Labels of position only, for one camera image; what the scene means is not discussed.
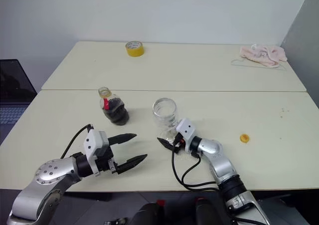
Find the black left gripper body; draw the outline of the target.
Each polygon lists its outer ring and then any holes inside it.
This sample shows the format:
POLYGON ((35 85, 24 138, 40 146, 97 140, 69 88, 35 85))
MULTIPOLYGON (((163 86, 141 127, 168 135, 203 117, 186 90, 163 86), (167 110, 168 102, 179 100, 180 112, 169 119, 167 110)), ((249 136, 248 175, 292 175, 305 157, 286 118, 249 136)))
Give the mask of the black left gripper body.
POLYGON ((111 145, 118 143, 118 136, 108 138, 108 143, 104 144, 101 149, 98 149, 97 159, 95 163, 99 172, 110 170, 112 173, 117 172, 117 163, 114 160, 114 154, 111 145))

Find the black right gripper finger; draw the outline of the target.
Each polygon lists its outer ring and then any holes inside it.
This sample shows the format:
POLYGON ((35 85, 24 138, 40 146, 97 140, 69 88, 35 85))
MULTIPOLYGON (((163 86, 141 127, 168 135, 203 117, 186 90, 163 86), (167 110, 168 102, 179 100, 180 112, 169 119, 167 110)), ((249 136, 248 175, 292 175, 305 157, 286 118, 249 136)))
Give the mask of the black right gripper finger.
POLYGON ((163 138, 157 138, 157 140, 166 148, 169 149, 171 151, 174 151, 174 146, 167 140, 163 139, 163 138))

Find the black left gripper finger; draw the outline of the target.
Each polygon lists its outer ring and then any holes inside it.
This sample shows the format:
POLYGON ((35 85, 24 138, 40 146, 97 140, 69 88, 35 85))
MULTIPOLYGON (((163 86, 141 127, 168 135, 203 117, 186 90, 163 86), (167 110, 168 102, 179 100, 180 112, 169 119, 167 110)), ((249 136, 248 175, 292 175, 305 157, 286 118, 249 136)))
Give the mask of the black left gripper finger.
POLYGON ((125 163, 121 164, 121 165, 116 165, 116 172, 118 174, 124 173, 134 167, 136 167, 139 163, 141 163, 148 155, 144 154, 144 155, 138 155, 135 156, 129 160, 127 160, 125 163))
POLYGON ((125 133, 125 134, 120 134, 120 135, 116 135, 113 137, 109 137, 108 141, 109 141, 109 145, 114 145, 114 144, 122 144, 125 143, 133 138, 135 138, 137 136, 137 134, 134 133, 125 133))

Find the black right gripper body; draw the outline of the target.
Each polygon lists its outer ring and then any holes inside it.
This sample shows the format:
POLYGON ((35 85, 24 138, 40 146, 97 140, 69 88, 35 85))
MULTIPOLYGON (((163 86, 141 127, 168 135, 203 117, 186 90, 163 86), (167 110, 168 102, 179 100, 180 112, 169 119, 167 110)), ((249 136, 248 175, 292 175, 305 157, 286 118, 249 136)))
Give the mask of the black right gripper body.
POLYGON ((174 138, 174 141, 173 141, 172 145, 173 145, 173 151, 176 154, 178 154, 179 151, 185 147, 184 137, 180 133, 177 133, 177 135, 174 138))

